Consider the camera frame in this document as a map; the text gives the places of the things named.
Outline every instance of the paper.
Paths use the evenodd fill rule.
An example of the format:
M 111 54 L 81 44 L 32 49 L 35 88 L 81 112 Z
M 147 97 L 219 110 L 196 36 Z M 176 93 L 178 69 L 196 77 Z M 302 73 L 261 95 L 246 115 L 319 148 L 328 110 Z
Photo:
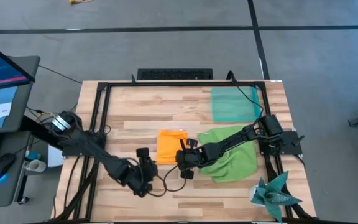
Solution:
M 48 167 L 56 167 L 63 165 L 62 151 L 48 145 Z
M 0 118 L 9 116 L 9 114 L 11 113 L 11 106 L 12 106 L 12 103 L 1 103 L 0 104 Z

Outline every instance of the blue light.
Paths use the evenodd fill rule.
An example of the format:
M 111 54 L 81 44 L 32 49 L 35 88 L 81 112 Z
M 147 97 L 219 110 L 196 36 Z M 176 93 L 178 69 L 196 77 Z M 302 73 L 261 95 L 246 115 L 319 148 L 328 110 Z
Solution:
M 7 174 L 3 175 L 3 176 L 0 178 L 0 182 L 4 181 L 6 178 L 7 178 Z

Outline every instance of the floor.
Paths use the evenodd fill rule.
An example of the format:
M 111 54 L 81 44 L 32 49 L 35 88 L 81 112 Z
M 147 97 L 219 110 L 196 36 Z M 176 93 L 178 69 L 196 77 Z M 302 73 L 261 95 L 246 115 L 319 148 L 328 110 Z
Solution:
M 215 79 L 233 70 L 241 79 L 283 80 L 295 127 L 306 136 L 302 148 L 318 216 L 358 222 L 358 128 L 347 125 L 358 115 L 358 0 L 254 0 L 254 7 L 260 39 L 250 29 L 256 21 L 243 0 L 113 0 L 75 6 L 59 0 L 0 0 L 0 51 L 39 55 L 43 66 L 79 81 L 127 80 L 138 68 L 212 68 Z M 189 26 L 231 28 L 115 29 Z M 56 112 L 71 108 L 80 87 L 40 68 L 28 106 Z M 25 194 L 32 200 L 0 208 L 0 223 L 48 219 L 58 178 L 58 170 L 30 177 Z

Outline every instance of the orange cloth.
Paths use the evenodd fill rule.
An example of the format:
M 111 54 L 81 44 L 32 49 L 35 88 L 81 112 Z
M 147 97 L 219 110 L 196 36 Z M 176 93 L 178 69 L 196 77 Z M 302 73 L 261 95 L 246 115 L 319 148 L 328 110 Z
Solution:
M 181 150 L 180 139 L 186 144 L 186 131 L 161 130 L 157 138 L 157 164 L 176 164 L 177 150 Z

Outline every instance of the teal cloth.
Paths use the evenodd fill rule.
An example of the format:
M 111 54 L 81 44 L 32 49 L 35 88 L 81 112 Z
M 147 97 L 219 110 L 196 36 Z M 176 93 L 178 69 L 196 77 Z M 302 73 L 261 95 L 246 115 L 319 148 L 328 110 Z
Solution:
M 243 126 L 214 128 L 199 134 L 201 144 L 219 142 L 239 132 Z M 254 142 L 246 142 L 223 154 L 213 165 L 200 169 L 200 173 L 212 177 L 216 183 L 241 180 L 257 170 Z

